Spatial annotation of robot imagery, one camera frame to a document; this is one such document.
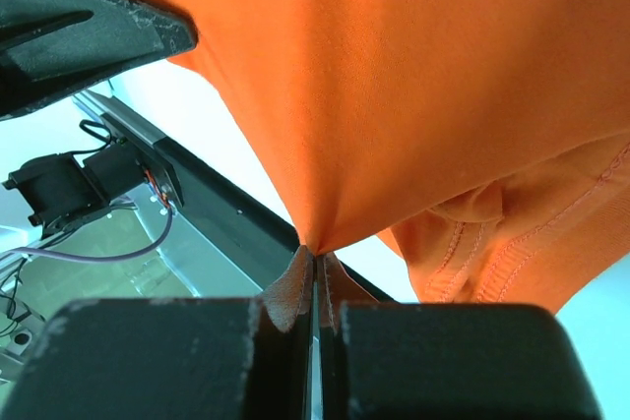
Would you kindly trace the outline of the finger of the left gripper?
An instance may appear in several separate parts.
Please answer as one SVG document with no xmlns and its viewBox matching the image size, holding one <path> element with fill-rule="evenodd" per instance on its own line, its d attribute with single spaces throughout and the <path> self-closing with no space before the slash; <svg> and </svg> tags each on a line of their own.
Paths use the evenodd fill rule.
<svg viewBox="0 0 630 420">
<path fill-rule="evenodd" d="M 1 0 L 1 117 L 29 115 L 196 44 L 186 16 L 149 0 Z"/>
</svg>

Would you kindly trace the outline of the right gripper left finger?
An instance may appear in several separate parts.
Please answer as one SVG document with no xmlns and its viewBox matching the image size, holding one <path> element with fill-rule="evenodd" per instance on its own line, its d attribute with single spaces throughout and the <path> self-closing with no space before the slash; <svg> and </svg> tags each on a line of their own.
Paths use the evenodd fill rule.
<svg viewBox="0 0 630 420">
<path fill-rule="evenodd" d="M 84 299 L 45 325 L 5 419 L 306 419 L 314 258 L 260 295 Z"/>
</svg>

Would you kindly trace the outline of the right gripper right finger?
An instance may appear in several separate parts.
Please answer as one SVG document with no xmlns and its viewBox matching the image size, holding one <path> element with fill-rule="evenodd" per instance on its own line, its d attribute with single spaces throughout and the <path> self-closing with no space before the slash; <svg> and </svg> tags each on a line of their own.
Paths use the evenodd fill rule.
<svg viewBox="0 0 630 420">
<path fill-rule="evenodd" d="M 316 260 L 327 419 L 599 419 L 566 330 L 526 304 L 374 299 Z"/>
</svg>

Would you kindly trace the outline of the orange t-shirt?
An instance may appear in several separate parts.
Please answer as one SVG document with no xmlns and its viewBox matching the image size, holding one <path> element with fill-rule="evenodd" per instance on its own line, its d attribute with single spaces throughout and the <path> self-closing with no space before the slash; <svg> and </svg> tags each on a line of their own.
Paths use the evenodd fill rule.
<svg viewBox="0 0 630 420">
<path fill-rule="evenodd" d="M 300 241 L 422 302 L 559 310 L 629 251 L 629 0 L 152 0 Z"/>
</svg>

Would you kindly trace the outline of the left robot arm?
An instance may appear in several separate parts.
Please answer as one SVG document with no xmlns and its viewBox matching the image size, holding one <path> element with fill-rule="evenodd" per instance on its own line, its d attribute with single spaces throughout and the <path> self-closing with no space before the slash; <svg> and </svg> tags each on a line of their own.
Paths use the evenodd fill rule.
<svg viewBox="0 0 630 420">
<path fill-rule="evenodd" d="M 1 117 L 16 119 L 128 70 L 192 50 L 184 16 L 148 0 L 1 0 Z M 138 147 L 108 142 L 85 164 L 72 152 L 38 157 L 4 183 L 44 236 L 104 215 L 144 181 Z"/>
</svg>

